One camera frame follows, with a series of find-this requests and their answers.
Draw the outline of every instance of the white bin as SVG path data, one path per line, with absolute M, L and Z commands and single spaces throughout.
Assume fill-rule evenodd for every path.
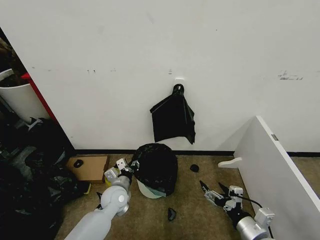
M 12 74 L 14 74 L 12 69 L 0 72 L 0 81 Z M 21 86 L 0 87 L 0 96 L 28 124 L 31 123 L 30 117 L 50 118 L 29 83 Z

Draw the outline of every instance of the cardboard box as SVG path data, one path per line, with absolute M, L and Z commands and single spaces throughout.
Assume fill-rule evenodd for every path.
M 82 160 L 80 167 L 75 167 L 77 160 Z M 105 171 L 108 169 L 109 159 L 107 155 L 78 155 L 70 157 L 66 167 L 74 173 L 79 181 L 89 181 L 92 184 L 103 184 L 105 182 Z

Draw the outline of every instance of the carpet floor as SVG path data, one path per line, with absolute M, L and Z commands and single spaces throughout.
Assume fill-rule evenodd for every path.
M 132 155 L 110 154 L 110 164 Z M 218 163 L 232 160 L 228 156 L 190 156 L 178 155 L 178 178 L 175 191 L 168 197 L 149 199 L 143 196 L 135 178 L 132 179 L 131 200 L 128 212 L 112 220 L 111 229 L 105 240 L 240 240 L 239 233 L 233 228 L 231 220 L 222 208 L 211 205 L 200 187 L 199 180 L 211 190 L 222 191 L 218 185 L 236 185 L 246 188 L 238 169 L 218 168 Z M 298 166 L 313 190 L 320 194 L 320 159 L 297 158 L 293 161 Z M 199 166 L 199 172 L 190 170 L 192 164 Z M 79 220 L 99 204 L 96 192 L 103 193 L 105 184 L 94 184 L 88 195 L 84 195 L 64 208 L 63 223 L 55 240 L 64 239 Z M 168 208 L 177 212 L 175 220 L 168 221 Z M 254 216 L 251 204 L 243 201 L 243 210 Z

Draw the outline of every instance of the black cable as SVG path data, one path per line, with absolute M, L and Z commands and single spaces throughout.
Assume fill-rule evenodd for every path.
M 260 208 L 262 208 L 261 204 L 258 203 L 258 202 L 255 201 L 255 200 L 251 200 L 250 198 L 246 198 L 246 197 L 244 197 L 244 196 L 240 196 L 240 195 L 237 195 L 237 194 L 235 194 L 235 195 L 236 195 L 238 198 L 240 198 L 240 199 L 244 199 L 244 200 L 247 200 L 247 201 L 252 202 L 252 203 L 254 203 L 254 204 L 257 204 Z
M 236 197 L 238 197 L 238 198 L 240 198 L 240 199 L 247 200 L 247 201 L 249 201 L 249 202 L 252 202 L 252 203 L 254 203 L 254 204 L 257 204 L 260 208 L 262 208 L 262 205 L 261 205 L 260 203 L 258 203 L 257 201 L 255 201 L 255 200 L 251 200 L 250 198 L 246 198 L 246 197 L 240 196 L 240 195 L 238 195 L 238 194 L 233 194 L 233 195 L 236 196 Z M 270 237 L 273 239 L 273 238 L 274 238 L 274 235 L 272 234 L 271 227 L 268 226 L 268 229 L 269 229 Z
M 270 237 L 273 239 L 273 238 L 274 238 L 274 235 L 272 234 L 271 227 L 268 226 L 268 229 L 269 229 Z

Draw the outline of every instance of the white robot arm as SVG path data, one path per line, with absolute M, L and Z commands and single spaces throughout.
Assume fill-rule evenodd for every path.
M 103 240 L 110 230 L 114 216 L 122 216 L 128 211 L 132 170 L 127 167 L 124 158 L 116 163 L 121 174 L 119 175 L 114 167 L 104 173 L 112 186 L 103 192 L 101 207 L 87 213 L 65 238 L 66 240 Z

